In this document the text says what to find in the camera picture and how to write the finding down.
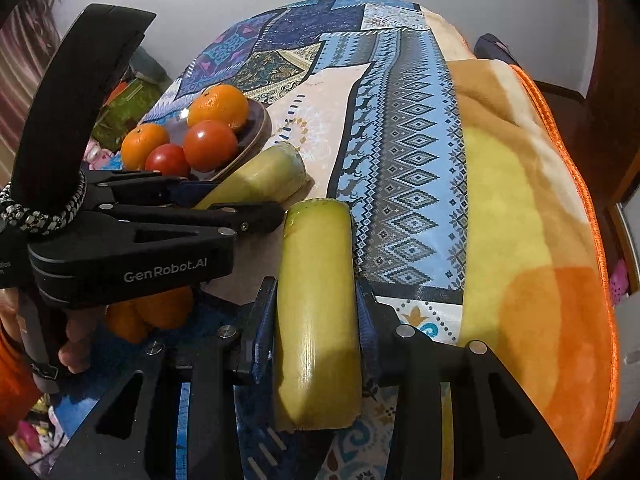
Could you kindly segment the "left hand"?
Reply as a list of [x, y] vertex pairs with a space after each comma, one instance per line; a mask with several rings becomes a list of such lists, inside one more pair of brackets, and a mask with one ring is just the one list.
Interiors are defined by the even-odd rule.
[[[10, 345], [24, 352], [21, 329], [18, 326], [18, 291], [1, 289], [1, 324]], [[58, 359], [72, 374], [84, 372], [90, 365], [90, 338], [104, 318], [107, 307], [76, 310], [67, 313], [66, 338], [58, 350]]]

